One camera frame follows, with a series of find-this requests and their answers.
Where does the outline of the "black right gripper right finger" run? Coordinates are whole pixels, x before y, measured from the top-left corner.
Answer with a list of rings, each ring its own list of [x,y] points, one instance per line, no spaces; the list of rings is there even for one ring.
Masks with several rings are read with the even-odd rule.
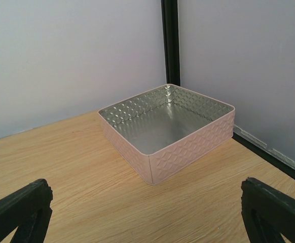
[[[241,189],[241,214],[250,242],[295,242],[294,198],[252,177]]]

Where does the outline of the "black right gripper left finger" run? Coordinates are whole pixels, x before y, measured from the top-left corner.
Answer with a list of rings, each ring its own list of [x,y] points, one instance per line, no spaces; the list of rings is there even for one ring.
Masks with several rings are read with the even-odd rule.
[[[0,242],[15,231],[11,242],[43,242],[52,216],[53,191],[37,179],[0,199]]]

